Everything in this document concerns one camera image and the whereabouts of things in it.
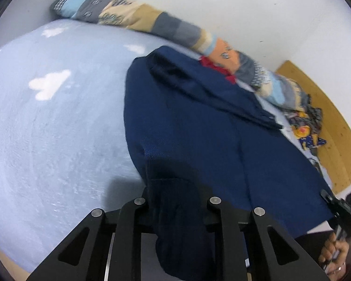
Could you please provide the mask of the person's right hand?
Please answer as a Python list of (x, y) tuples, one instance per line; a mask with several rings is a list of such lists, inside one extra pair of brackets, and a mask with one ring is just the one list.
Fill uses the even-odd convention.
[(349, 244), (345, 240), (337, 240), (334, 232), (325, 241), (318, 258), (320, 265), (329, 261), (326, 275), (331, 281), (338, 281), (346, 273), (346, 258), (349, 252)]

